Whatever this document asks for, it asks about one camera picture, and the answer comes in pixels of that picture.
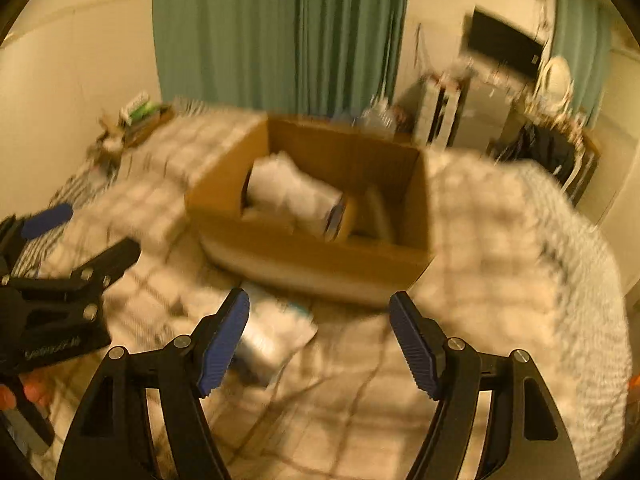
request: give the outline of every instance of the box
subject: box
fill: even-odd
[[[96,140],[97,159],[96,162],[120,164],[122,153],[125,150],[136,148],[145,142],[153,132],[163,124],[168,123],[175,117],[175,111],[170,105],[161,105],[159,113],[148,117],[146,120],[140,121],[137,129],[132,134],[128,134],[124,128],[121,128],[107,114],[103,114],[98,122],[104,128],[104,133]],[[104,141],[108,138],[116,139],[121,143],[120,148],[115,151],[108,150]]]
[[[284,151],[310,176],[351,202],[347,229],[333,241],[242,220],[254,160]],[[359,235],[367,187],[382,195],[396,244]],[[256,282],[350,303],[386,307],[431,260],[426,160],[412,146],[363,136],[357,128],[270,117],[251,129],[185,196],[209,257]]]

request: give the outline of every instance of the white paper towel roll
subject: white paper towel roll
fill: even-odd
[[[247,198],[252,206],[290,213],[303,228],[323,236],[342,193],[302,173],[287,153],[280,152],[254,162]]]

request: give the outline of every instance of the cardboard box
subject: cardboard box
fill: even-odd
[[[254,160],[284,151],[297,167],[343,191],[353,206],[352,235],[325,241],[242,220]],[[357,236],[367,187],[382,194],[396,245]],[[385,307],[431,260],[426,161],[412,146],[366,137],[356,128],[269,118],[233,146],[185,196],[207,254],[256,282],[351,303]]]

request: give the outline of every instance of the metal screw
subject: metal screw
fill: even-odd
[[[176,348],[187,348],[191,344],[191,338],[188,335],[179,335],[174,339],[174,346]]]
[[[82,311],[82,317],[87,321],[93,321],[98,316],[98,306],[95,303],[89,303]]]
[[[109,350],[109,359],[120,359],[124,355],[124,348],[122,346],[114,346]]]
[[[513,353],[513,356],[515,357],[516,361],[521,363],[528,363],[529,359],[531,359],[529,354],[527,354],[524,350],[516,350]]]
[[[463,350],[466,346],[465,342],[462,341],[462,339],[460,339],[459,337],[452,337],[447,341],[447,345],[452,350]]]
[[[94,275],[94,270],[91,267],[87,267],[85,269],[82,269],[82,272],[80,273],[80,278],[88,282],[93,275]]]

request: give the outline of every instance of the green curtain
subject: green curtain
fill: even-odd
[[[398,72],[406,0],[299,0],[298,109],[359,114]]]
[[[597,0],[556,0],[552,56],[563,56],[574,78],[574,112],[584,110],[587,124],[597,117],[609,72],[611,13]]]
[[[359,114],[392,97],[406,0],[153,0],[162,97]]]
[[[162,98],[290,112],[297,0],[152,0]]]

